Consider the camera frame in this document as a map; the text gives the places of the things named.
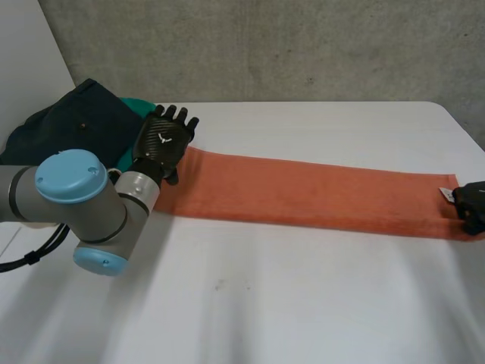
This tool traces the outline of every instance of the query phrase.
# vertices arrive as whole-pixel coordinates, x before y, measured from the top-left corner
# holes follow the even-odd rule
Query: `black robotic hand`
[[[143,169],[150,169],[152,174],[161,176],[171,185],[178,183],[177,164],[199,123],[198,118],[192,118],[185,125],[187,109],[181,108],[175,118],[176,110],[175,105],[170,105],[164,113],[164,107],[158,105],[146,116],[133,147],[134,165],[143,163]]]

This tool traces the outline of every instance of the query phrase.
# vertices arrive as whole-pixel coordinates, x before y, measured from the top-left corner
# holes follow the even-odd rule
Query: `teal cloth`
[[[128,99],[128,98],[121,98],[121,101],[125,103],[126,106],[131,108],[132,111],[136,112],[143,120],[145,120],[146,115],[149,112],[152,112],[155,110],[155,104],[152,104],[151,102],[145,101],[145,100],[140,100],[140,99]],[[133,158],[132,158],[132,153],[133,153],[133,147],[129,148],[122,156],[120,159],[118,159],[118,162],[116,164],[116,168],[119,169],[121,172],[126,172],[128,171],[128,168],[131,166],[133,163]]]

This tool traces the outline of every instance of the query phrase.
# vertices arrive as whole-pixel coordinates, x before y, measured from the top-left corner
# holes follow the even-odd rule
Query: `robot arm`
[[[153,210],[162,179],[178,181],[176,166],[199,119],[185,125],[158,106],[146,118],[133,164],[113,185],[91,152],[71,149],[39,167],[0,167],[0,221],[63,222],[80,239],[74,261],[100,275],[119,275]]]

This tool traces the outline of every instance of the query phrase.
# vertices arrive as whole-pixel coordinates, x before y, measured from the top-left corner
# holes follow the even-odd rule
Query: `white tabletop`
[[[181,105],[212,152],[485,180],[428,102]],[[51,231],[21,228],[2,261]],[[0,363],[485,362],[482,243],[153,213],[119,278],[76,267],[76,244],[0,275]]]

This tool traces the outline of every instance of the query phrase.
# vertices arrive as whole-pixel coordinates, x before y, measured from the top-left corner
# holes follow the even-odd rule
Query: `orange towel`
[[[189,148],[180,183],[155,209],[178,216],[474,240],[439,187],[452,174],[410,174],[221,155]]]

